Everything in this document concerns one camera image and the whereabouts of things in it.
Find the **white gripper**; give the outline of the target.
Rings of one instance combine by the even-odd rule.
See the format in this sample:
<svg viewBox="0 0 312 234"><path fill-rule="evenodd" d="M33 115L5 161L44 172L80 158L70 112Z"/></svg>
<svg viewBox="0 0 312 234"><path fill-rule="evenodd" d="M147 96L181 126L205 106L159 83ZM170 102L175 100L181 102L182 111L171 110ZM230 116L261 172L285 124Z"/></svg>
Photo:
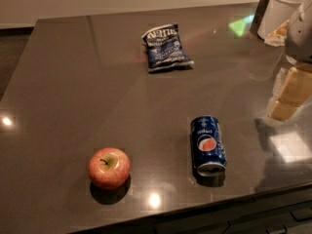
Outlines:
<svg viewBox="0 0 312 234"><path fill-rule="evenodd" d="M312 0L304 0L292 14L286 35L286 54L299 62L312 62ZM267 116L288 121L312 96L310 66L282 68L276 77L273 96L268 102Z"/></svg>

